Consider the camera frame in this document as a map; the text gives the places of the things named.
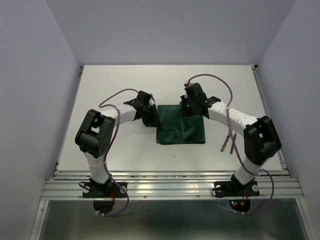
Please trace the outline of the dark green cloth napkin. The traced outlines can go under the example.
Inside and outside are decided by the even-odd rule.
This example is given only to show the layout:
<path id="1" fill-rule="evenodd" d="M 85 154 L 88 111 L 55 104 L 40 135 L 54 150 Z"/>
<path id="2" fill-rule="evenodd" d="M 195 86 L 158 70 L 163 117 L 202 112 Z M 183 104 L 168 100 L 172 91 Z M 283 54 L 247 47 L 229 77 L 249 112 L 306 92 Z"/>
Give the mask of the dark green cloth napkin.
<path id="1" fill-rule="evenodd" d="M 161 145 L 205 144 L 205 125 L 200 115 L 184 117 L 179 105 L 158 105 L 160 125 L 156 142 Z"/>

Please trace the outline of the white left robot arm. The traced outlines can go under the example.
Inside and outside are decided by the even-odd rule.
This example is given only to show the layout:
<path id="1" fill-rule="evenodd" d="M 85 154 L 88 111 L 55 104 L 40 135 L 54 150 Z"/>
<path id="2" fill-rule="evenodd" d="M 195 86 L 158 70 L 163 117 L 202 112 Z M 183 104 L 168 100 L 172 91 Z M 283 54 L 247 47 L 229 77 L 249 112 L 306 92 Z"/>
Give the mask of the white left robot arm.
<path id="1" fill-rule="evenodd" d="M 141 120 L 147 128 L 160 125 L 155 99 L 152 94 L 137 91 L 134 99 L 119 106 L 100 103 L 99 108 L 89 110 L 75 136 L 75 144 L 84 153 L 90 171 L 90 180 L 95 183 L 94 191 L 100 197 L 111 193 L 111 177 L 107 171 L 106 156 L 115 141 L 120 125 Z"/>

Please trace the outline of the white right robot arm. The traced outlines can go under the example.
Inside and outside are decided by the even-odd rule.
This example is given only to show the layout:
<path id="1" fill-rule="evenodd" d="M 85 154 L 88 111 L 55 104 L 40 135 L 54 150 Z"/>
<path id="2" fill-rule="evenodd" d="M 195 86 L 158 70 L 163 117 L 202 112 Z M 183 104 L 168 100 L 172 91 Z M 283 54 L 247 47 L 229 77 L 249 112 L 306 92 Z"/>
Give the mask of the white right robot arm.
<path id="1" fill-rule="evenodd" d="M 282 143 L 272 119 L 242 113 L 217 97 L 207 97 L 199 83 L 186 84 L 180 102 L 180 115 L 203 116 L 221 123 L 243 137 L 245 158 L 230 182 L 231 192 L 242 195 L 261 167 L 281 148 Z"/>

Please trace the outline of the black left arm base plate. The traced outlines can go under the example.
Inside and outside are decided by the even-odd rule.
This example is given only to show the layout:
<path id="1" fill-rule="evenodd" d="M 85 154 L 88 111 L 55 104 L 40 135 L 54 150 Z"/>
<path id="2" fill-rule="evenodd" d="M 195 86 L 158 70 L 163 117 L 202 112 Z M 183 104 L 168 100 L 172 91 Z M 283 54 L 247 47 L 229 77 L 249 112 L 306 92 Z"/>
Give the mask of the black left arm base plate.
<path id="1" fill-rule="evenodd" d="M 106 183 L 97 183 L 91 178 L 78 184 L 82 188 L 83 198 L 126 198 L 126 194 L 110 179 Z"/>

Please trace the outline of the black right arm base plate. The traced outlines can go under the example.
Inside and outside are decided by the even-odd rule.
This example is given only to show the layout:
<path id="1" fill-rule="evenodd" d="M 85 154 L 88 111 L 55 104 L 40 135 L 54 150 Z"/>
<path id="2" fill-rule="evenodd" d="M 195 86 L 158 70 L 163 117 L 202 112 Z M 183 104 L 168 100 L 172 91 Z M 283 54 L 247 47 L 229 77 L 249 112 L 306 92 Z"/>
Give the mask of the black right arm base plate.
<path id="1" fill-rule="evenodd" d="M 231 176 L 230 180 L 216 181 L 214 187 L 211 190 L 211 195 L 216 198 L 226 197 L 258 197 L 260 191 L 258 183 L 255 179 L 242 185 L 234 175 Z"/>

